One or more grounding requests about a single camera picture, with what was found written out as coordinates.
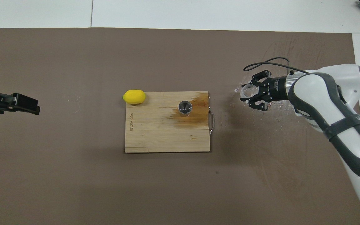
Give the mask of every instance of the white floor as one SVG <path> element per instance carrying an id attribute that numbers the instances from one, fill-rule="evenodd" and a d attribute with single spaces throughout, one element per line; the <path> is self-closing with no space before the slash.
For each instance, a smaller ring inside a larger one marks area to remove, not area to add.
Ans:
<path id="1" fill-rule="evenodd" d="M 353 33 L 356 0 L 0 0 L 0 28 L 132 27 Z"/>

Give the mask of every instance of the yellow lemon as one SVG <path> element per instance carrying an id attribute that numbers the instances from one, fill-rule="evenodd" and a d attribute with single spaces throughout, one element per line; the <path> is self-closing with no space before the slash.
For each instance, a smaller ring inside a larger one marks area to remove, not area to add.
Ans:
<path id="1" fill-rule="evenodd" d="M 128 90 L 123 95 L 123 100 L 128 104 L 140 104 L 145 100 L 145 93 L 141 90 Z"/>

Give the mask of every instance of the wooden cutting board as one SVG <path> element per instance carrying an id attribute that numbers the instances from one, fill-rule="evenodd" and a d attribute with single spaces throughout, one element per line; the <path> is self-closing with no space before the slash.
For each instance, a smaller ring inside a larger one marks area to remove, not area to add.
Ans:
<path id="1" fill-rule="evenodd" d="M 126 153 L 209 152 L 207 91 L 146 92 L 138 105 L 126 103 Z M 181 101 L 192 111 L 182 117 Z"/>

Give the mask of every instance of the brown table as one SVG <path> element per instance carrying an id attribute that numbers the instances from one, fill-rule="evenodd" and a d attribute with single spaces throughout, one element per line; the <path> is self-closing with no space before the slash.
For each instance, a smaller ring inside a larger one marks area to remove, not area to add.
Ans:
<path id="1" fill-rule="evenodd" d="M 243 72 L 275 56 L 354 63 L 351 34 L 0 29 L 0 93 L 41 106 L 0 115 L 0 224 L 360 224 L 324 135 L 288 101 L 238 100 L 254 73 L 285 75 Z M 209 91 L 211 152 L 125 154 L 128 89 Z"/>

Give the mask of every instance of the small metal cup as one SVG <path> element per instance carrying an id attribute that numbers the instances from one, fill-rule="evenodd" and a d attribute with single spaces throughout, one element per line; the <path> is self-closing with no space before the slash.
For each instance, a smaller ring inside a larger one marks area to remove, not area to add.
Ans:
<path id="1" fill-rule="evenodd" d="M 191 110 L 193 110 L 193 105 L 189 101 L 182 101 L 179 104 L 179 112 L 180 116 L 186 117 L 190 114 Z"/>

